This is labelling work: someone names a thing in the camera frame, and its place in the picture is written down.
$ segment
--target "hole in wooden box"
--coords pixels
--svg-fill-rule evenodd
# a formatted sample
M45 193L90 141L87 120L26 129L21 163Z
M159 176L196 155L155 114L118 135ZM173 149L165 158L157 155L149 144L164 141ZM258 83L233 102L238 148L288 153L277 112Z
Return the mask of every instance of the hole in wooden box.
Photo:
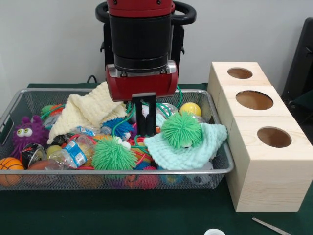
M234 78L239 78L239 79L247 79L252 77L252 72L249 70L246 70L244 68L232 68L229 69L228 74Z
M259 139L275 148L284 148L291 144L290 135L276 127L263 127L258 131Z
M256 91L243 91L236 95L241 105L254 110L266 110L273 106L273 100L266 94Z

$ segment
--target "light green knitted cloth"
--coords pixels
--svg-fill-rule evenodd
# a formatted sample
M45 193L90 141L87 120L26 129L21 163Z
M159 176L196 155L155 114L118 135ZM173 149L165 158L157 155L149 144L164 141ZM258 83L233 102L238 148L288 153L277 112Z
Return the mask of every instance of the light green knitted cloth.
M174 149L162 133L145 138L144 144L162 168L167 170L192 170L202 168L217 152L227 138L226 127L220 124L201 123L203 142L198 146Z
M156 126L162 127L165 121L165 118L161 114L156 114Z

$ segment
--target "wire mesh basket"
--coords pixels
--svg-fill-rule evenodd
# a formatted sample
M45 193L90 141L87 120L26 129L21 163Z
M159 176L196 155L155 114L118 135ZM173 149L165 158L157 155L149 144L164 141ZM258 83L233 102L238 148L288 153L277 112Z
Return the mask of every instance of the wire mesh basket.
M45 105L66 103L70 94L86 95L91 89L26 89L18 92L0 119L0 159L13 151L12 136L23 116L39 115ZM220 123L213 100L203 90L182 90L183 101L197 103L208 123ZM160 103L179 103L179 92L160 98ZM213 159L213 170L0 170L0 182L18 182L0 190L82 190L82 189L215 189L233 169L225 141Z

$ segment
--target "googly eyes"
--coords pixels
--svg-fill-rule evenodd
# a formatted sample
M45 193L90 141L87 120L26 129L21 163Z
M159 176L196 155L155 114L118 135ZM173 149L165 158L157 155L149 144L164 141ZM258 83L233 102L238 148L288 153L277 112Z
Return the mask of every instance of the googly eyes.
M26 129L19 129L17 132L16 132L17 136L18 137L30 137L32 134L33 134L33 131L32 129L30 128L26 128Z
M24 134L25 134L26 137L30 137L33 134L33 131L30 128L26 128L24 130Z
M25 136L24 129L19 129L16 132L16 134L17 134L18 137L24 137Z

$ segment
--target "plastic water bottle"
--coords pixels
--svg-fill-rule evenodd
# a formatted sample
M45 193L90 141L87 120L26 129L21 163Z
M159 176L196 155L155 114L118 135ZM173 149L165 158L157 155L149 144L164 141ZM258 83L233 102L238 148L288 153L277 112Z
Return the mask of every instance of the plastic water bottle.
M80 136L76 140L70 141L63 149L52 153L49 159L58 163L57 169L66 170L78 168L88 161L93 155L93 143L86 136Z

